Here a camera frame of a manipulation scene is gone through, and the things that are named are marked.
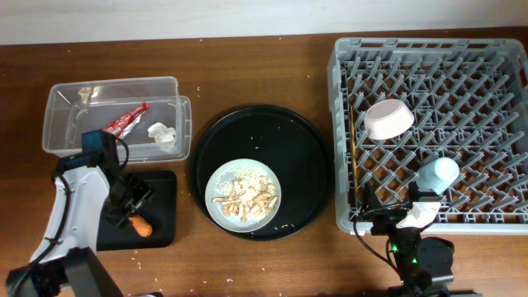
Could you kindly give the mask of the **red snack wrapper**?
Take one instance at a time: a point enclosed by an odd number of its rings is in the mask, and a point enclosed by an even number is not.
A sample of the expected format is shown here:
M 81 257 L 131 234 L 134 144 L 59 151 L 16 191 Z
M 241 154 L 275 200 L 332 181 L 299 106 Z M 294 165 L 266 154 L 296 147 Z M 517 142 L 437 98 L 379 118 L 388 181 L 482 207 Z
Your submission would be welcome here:
M 111 122 L 104 131 L 113 134 L 118 139 L 123 139 L 140 122 L 140 118 L 149 109 L 146 102 L 136 106 L 133 110 L 122 115 L 117 120 Z

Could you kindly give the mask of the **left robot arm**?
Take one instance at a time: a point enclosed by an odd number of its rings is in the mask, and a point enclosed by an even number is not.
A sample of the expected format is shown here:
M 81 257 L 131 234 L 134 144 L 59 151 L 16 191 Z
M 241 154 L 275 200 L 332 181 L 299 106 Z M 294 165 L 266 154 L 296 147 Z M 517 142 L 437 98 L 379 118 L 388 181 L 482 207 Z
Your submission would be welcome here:
M 55 201 L 45 235 L 28 265 L 9 272 L 10 296 L 120 296 L 96 255 L 101 219 L 144 229 L 139 209 L 153 194 L 136 176 L 122 174 L 118 157 L 101 150 L 61 158 L 52 174 Z

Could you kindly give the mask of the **blue plastic cup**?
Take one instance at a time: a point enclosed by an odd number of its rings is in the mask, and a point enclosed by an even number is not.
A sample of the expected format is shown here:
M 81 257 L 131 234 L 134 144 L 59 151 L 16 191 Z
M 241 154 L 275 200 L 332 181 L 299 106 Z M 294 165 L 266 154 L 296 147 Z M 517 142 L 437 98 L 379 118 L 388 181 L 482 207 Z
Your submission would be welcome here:
M 421 191 L 434 191 L 442 194 L 458 178 L 459 165 L 451 158 L 437 158 L 417 171 L 417 187 Z

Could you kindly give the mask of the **grey plate with leftovers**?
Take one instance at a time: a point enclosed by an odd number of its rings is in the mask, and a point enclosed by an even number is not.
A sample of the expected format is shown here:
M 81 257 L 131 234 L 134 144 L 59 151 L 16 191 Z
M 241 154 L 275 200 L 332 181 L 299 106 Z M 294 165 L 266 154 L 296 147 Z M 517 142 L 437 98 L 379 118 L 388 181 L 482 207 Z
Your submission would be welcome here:
M 281 206 L 281 184 L 264 163 L 248 158 L 220 166 L 207 181 L 205 206 L 219 227 L 235 233 L 263 229 Z

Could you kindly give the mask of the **white tissue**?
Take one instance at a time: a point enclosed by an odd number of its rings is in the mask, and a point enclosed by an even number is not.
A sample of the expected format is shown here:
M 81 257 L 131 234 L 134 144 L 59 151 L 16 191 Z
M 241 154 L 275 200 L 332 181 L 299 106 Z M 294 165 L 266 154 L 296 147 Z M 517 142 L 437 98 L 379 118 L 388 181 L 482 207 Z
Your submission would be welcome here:
M 167 127 L 161 122 L 157 122 L 148 128 L 149 138 L 153 138 L 158 147 L 168 153 L 175 148 L 176 134 L 174 128 Z

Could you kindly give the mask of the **wooden chopstick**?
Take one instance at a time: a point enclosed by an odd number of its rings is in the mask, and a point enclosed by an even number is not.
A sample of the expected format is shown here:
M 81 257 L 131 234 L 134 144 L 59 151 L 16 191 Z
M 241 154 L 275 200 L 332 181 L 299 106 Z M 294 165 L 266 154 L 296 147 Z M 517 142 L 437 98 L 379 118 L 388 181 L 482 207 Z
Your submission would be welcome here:
M 358 182 L 357 182 L 357 167 L 356 167 L 356 129 L 355 129 L 355 120 L 354 120 L 354 111 L 353 108 L 349 106 L 349 116 L 350 116 L 350 131 L 351 131 L 351 163 L 352 163 L 352 174 L 353 174 L 353 193 L 354 199 L 357 197 L 358 192 Z

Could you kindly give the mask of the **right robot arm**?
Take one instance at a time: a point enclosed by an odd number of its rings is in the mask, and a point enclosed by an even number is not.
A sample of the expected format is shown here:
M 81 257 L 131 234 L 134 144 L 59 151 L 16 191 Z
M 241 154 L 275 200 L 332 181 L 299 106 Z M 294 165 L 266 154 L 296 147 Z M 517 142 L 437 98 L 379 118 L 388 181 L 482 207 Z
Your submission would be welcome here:
M 387 296 L 448 296 L 454 280 L 455 246 L 446 239 L 422 236 L 433 225 L 441 207 L 434 191 L 420 191 L 413 181 L 404 202 L 382 205 L 373 186 L 364 185 L 359 222 L 373 224 L 370 233 L 385 236 L 385 254 L 379 256 L 396 271 L 400 285 L 387 289 Z

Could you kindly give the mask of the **pink white bowl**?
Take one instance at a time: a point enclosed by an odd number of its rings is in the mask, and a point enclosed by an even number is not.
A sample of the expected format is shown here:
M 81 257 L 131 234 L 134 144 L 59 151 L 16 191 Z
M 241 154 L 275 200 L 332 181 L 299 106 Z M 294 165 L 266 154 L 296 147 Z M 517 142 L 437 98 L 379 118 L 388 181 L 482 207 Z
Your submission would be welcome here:
M 364 126 L 368 138 L 385 140 L 403 134 L 414 121 L 413 113 L 403 101 L 387 99 L 366 111 Z

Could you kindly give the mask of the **orange carrot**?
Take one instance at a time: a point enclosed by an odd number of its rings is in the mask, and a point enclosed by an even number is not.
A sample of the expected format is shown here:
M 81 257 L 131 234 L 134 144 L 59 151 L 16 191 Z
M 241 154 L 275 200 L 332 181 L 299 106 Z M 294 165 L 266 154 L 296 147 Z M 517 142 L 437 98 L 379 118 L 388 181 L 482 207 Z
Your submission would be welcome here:
M 142 238 L 147 238 L 153 233 L 153 227 L 151 224 L 138 214 L 130 216 L 129 222 L 133 226 L 136 233 Z

